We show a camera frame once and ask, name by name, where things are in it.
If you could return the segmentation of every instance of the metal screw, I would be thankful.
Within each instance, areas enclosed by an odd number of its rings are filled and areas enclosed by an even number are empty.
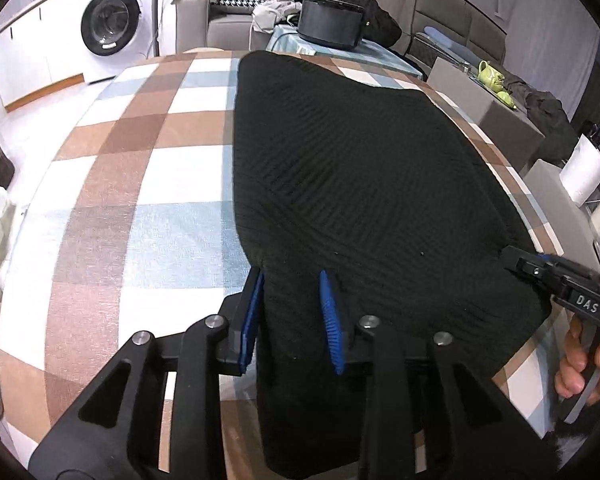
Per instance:
[[[362,328],[376,328],[380,324],[380,318],[377,316],[362,316],[358,324]]]
[[[224,317],[219,316],[218,314],[212,314],[205,319],[205,325],[207,325],[209,328],[221,327],[224,325]]]
[[[433,335],[433,342],[438,346],[447,346],[454,341],[454,337],[449,332],[436,332]]]
[[[147,332],[146,330],[141,330],[140,332],[136,332],[131,336],[131,341],[138,346],[143,345],[149,341],[149,339],[151,339],[151,332]]]

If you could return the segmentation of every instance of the curtain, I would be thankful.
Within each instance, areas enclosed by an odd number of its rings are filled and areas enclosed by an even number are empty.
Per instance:
[[[600,30],[579,0],[516,0],[504,67],[551,92],[571,119],[589,81]]]
[[[584,121],[600,126],[600,63],[593,65],[587,88],[582,95],[580,105],[573,115],[571,126],[579,131]]]

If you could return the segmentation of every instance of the ribbed fabric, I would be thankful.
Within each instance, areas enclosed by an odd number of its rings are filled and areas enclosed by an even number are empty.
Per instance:
[[[492,376],[550,312],[498,263],[534,251],[462,132],[420,91],[372,88],[255,52],[238,69],[234,202],[265,277],[258,414],[268,465],[288,478],[357,458],[363,383],[337,378],[318,296],[334,269],[352,318],[451,332]]]

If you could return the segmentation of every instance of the washing machine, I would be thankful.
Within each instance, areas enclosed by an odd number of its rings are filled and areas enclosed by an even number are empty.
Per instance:
[[[78,2],[78,59],[85,82],[117,76],[153,55],[152,0]]]

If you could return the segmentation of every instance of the kitchen cabinet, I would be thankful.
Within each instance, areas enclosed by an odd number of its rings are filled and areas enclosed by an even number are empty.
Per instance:
[[[0,96],[6,106],[82,73],[75,59],[75,0],[45,0],[0,33]]]

